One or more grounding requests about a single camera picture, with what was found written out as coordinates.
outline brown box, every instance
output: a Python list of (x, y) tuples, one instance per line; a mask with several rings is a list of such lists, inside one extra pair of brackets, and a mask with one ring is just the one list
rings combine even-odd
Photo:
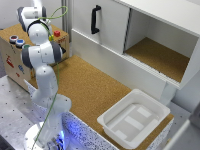
[[(62, 60), (69, 57), (69, 35), (61, 29), (52, 25), (52, 30), (60, 31), (60, 36), (55, 37), (54, 40), (59, 43), (65, 50), (66, 53), (63, 55)], [(35, 76), (34, 70), (26, 67), (21, 61), (21, 50), (15, 45), (10, 44), (9, 38), (12, 35), (17, 35), (19, 39), (25, 40), (25, 44), (33, 46), (26, 32), (22, 30), (20, 24), (6, 28), (0, 31), (0, 52), (2, 55), (6, 74), (16, 81), (24, 89), (27, 89), (24, 79), (29, 81)]]

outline white plastic bin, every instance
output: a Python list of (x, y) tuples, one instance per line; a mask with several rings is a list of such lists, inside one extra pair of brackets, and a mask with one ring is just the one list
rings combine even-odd
[(169, 113), (169, 108), (134, 89), (97, 120), (122, 147), (135, 149)]

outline door handle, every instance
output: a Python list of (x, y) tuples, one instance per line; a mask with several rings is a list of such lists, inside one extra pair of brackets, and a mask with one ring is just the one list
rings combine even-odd
[(101, 7), (96, 5), (96, 8), (92, 10), (92, 20), (91, 20), (91, 31), (92, 34), (98, 33), (100, 30), (96, 28), (96, 12), (101, 10)]

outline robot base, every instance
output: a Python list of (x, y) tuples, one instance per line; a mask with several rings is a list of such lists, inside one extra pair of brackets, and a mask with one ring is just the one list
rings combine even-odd
[[(42, 127), (43, 122), (40, 122), (39, 124), (33, 125), (25, 134), (24, 137), (24, 149), (25, 150), (32, 150), (33, 144), (35, 142), (35, 137), (37, 136), (37, 133), (39, 132), (40, 128)], [(64, 137), (63, 131), (60, 133), (63, 137), (63, 147), (64, 150), (69, 145), (70, 139), (67, 137)], [(41, 145), (40, 142), (36, 142), (33, 150), (58, 150), (57, 146), (52, 142), (48, 142), (46, 145)]]

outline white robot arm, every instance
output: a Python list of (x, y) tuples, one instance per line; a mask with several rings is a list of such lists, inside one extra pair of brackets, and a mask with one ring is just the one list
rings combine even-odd
[[(54, 41), (49, 41), (49, 33), (52, 34), (50, 21), (38, 19), (46, 17), (46, 9), (42, 7), (41, 0), (31, 0), (32, 7), (20, 7), (17, 10), (18, 20), (22, 29), (28, 33), (30, 40), (36, 46), (22, 50), (21, 59), (25, 66), (34, 68), (38, 89), (32, 95), (32, 101), (39, 106), (50, 106), (58, 91), (56, 75), (49, 64), (61, 61), (64, 50)], [(57, 95), (53, 111), (47, 119), (39, 136), (39, 147), (48, 147), (55, 136), (62, 131), (61, 114), (69, 111), (71, 100), (63, 95)]]

